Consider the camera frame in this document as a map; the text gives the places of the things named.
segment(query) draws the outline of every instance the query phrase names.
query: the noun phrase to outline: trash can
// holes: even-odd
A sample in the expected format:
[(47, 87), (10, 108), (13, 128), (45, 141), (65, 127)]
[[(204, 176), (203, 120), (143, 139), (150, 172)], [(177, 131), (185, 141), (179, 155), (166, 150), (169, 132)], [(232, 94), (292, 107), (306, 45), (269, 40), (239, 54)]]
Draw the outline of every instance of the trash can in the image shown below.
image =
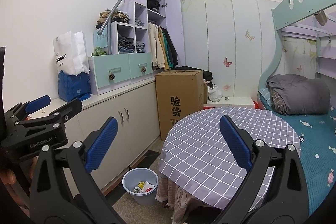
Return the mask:
[[(147, 193), (135, 193), (134, 188), (139, 184), (140, 181), (147, 181), (151, 185), (154, 185), (154, 188)], [(132, 169), (128, 171), (123, 177), (123, 187), (126, 192), (130, 193), (135, 201), (143, 206), (152, 206), (157, 202), (155, 196), (158, 189), (158, 184), (158, 175), (153, 170), (147, 168)]]

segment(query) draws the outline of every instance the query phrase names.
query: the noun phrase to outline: bunk bed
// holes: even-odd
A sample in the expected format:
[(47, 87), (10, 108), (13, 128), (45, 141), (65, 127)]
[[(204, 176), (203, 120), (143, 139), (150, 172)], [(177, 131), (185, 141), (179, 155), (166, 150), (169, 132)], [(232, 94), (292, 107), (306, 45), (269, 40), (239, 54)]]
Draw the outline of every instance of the bunk bed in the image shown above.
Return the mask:
[(319, 219), (321, 208), (325, 211), (330, 209), (328, 202), (335, 200), (336, 195), (336, 47), (331, 44), (332, 36), (336, 35), (336, 13), (326, 14), (328, 21), (324, 26), (317, 22), (314, 14), (335, 5), (335, 2), (336, 0), (283, 0), (272, 10), (276, 52), (259, 81), (259, 89), (265, 88), (267, 79), (276, 71), (283, 53), (282, 36), (316, 41), (316, 78), (327, 83), (331, 94), (327, 114), (280, 115), (261, 95), (258, 97), (259, 105), (285, 120), (302, 141), (300, 159), (308, 186), (310, 215), (312, 214), (310, 219), (315, 220)]

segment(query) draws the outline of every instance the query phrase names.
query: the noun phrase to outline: grid patterned tablecloth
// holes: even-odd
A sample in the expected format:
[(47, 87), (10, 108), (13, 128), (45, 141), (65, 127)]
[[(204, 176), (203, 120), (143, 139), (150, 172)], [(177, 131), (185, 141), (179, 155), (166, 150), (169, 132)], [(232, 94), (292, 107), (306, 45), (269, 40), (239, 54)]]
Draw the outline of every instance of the grid patterned tablecloth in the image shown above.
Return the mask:
[[(194, 197), (220, 209), (229, 203), (246, 175), (219, 130), (219, 120), (225, 114), (253, 139), (272, 147), (293, 144), (300, 155), (300, 140), (293, 128), (268, 110), (221, 107), (181, 119), (163, 145), (159, 171)], [(273, 169), (268, 168), (253, 208), (263, 200)]]

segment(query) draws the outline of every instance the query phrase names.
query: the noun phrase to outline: blue gripper pad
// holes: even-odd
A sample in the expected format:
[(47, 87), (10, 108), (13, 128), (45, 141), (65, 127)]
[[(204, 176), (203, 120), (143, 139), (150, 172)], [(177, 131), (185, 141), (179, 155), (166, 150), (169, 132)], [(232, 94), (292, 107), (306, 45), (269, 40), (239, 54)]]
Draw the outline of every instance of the blue gripper pad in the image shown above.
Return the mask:
[(249, 172), (252, 167), (251, 152), (225, 116), (220, 119), (219, 129), (240, 168)]
[(89, 173), (99, 168), (99, 165), (110, 148), (117, 132), (118, 121), (115, 118), (110, 117), (104, 124), (96, 140), (87, 151), (85, 169)]
[(38, 98), (34, 101), (29, 102), (28, 105), (26, 106), (25, 111), (26, 111), (27, 114), (32, 114), (32, 113), (50, 105), (50, 102), (51, 102), (50, 97), (48, 95), (45, 95), (41, 98)]

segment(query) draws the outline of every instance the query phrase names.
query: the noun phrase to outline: bed frame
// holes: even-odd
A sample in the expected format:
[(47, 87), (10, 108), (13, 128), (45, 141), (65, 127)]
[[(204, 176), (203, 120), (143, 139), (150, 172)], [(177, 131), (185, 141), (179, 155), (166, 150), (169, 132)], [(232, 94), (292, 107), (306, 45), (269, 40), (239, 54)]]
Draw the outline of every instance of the bed frame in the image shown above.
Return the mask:
[[(316, 77), (321, 75), (330, 78), (336, 92), (336, 47), (321, 47), (321, 38), (336, 35), (336, 12), (327, 15), (328, 22), (321, 26), (314, 14), (336, 4), (336, 0), (283, 0), (272, 10), (276, 36), (276, 51), (274, 58), (261, 75), (259, 89), (266, 87), (267, 79), (274, 74), (281, 61), (283, 52), (282, 36), (316, 40), (317, 67)], [(336, 96), (332, 95), (331, 105), (336, 106)], [(334, 204), (336, 201), (336, 183), (327, 197), (304, 224), (333, 223), (335, 220)]]

